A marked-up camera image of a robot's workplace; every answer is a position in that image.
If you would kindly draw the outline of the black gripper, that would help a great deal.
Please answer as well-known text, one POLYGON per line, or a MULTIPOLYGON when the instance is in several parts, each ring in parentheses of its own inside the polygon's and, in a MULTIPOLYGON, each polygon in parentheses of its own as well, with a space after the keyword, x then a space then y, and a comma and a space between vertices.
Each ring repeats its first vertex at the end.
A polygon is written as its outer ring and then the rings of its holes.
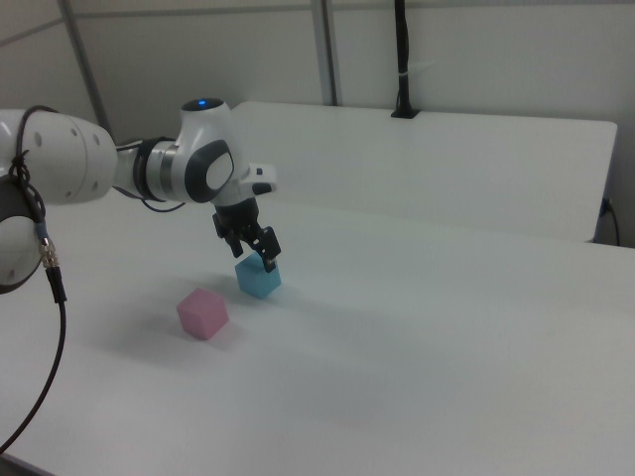
POLYGON ((258 215, 257 201, 251 197, 233 205, 215 206, 212 220, 217 236, 225 238, 234 258, 244 253, 241 240, 253 241, 252 250, 260 256, 264 270, 272 273, 277 267, 281 246, 272 227, 260 228, 258 215))

